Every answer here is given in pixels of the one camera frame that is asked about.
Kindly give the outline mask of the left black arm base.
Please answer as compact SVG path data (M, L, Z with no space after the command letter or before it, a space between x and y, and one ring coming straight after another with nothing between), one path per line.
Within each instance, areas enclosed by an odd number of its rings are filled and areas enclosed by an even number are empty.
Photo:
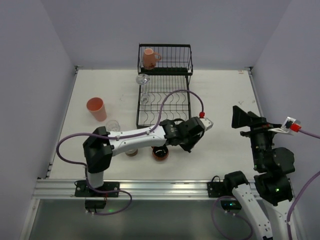
M120 189L120 183L117 181L104 182L101 187L96 190L92 190L88 187L85 180L77 180L74 182L75 192L74 196L77 198L85 198L84 207L89 212L94 214L98 213L98 210L103 210L107 205L107 198L117 198Z

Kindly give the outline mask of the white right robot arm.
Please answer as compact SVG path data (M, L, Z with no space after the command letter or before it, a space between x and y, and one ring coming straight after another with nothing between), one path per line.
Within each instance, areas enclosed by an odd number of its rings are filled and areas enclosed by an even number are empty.
M266 208L263 210L248 180L241 171L226 174L223 183L240 203L259 240L296 240L295 225L290 222L289 209L294 202L288 174L295 171L294 153L285 147L274 147L276 134L293 135L301 128L295 118L287 117L282 124L269 123L266 118L238 106L232 108L231 126L249 127L240 135L250 139L253 157L254 185Z

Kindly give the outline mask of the clear faceted glass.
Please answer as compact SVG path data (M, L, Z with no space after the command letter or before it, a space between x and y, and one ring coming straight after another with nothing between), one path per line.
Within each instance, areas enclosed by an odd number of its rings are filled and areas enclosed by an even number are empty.
M121 130L120 124L116 120L109 120L105 128L108 132L119 132Z

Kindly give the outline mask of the orange ceramic mug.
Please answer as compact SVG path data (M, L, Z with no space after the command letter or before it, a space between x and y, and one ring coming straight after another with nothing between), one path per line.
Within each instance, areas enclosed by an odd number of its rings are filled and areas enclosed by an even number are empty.
M153 146L152 147L152 156L153 158L158 161L162 162L167 159L169 155L169 150L166 146Z

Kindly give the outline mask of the white brown ceramic cup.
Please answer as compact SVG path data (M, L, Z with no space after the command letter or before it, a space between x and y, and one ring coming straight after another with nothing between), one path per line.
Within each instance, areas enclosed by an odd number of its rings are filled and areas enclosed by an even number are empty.
M133 157L135 156L136 154L138 153L138 149L135 148L135 149L131 149L131 150L128 150L125 152L125 154L129 157Z

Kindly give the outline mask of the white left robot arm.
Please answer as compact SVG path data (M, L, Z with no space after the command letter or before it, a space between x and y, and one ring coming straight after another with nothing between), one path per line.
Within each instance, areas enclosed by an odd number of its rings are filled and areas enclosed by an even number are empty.
M112 157L130 150L180 146L184 151L191 152L212 127L211 120L197 116L180 123L166 119L158 125L123 132L108 132L105 127L99 127L83 143L88 183L94 189L102 187L104 171L110 167Z

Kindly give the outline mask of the pink plastic tumbler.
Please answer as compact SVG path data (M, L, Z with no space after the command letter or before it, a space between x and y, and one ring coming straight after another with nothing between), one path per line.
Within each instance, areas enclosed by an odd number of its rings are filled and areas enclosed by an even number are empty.
M105 105L101 98L93 97L89 99L86 108L97 121L103 122L107 119Z

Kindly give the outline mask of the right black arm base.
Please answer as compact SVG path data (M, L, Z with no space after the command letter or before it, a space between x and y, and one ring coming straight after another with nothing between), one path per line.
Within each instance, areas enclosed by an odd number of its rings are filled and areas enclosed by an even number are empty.
M238 213L242 209L242 206L237 200L235 200L234 198L227 198L227 196L233 197L233 195L230 191L227 190L224 182L218 175L214 176L211 181L206 183L206 185L209 198L217 199L220 197L224 197L220 200L220 206L223 210L227 212Z

